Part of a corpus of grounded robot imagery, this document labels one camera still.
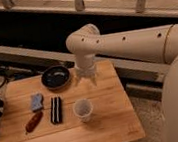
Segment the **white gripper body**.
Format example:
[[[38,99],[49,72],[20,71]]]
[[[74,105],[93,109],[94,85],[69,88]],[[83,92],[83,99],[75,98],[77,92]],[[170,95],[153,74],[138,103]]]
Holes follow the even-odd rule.
[[[94,56],[75,55],[75,72],[79,77],[91,77],[96,73],[96,65],[94,64]]]

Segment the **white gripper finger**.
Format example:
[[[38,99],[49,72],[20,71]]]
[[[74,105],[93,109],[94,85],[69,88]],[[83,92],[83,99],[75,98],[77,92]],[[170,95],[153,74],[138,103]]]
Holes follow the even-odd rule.
[[[80,77],[75,78],[75,87],[79,85],[79,82],[81,81]]]
[[[97,85],[95,76],[91,76],[91,81],[95,86]]]

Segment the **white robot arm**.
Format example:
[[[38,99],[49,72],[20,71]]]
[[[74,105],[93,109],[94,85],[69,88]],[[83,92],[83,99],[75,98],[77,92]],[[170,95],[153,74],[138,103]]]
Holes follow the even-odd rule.
[[[178,24],[102,35],[86,24],[66,39],[79,74],[94,73],[95,54],[170,65],[162,93],[164,142],[178,142]]]

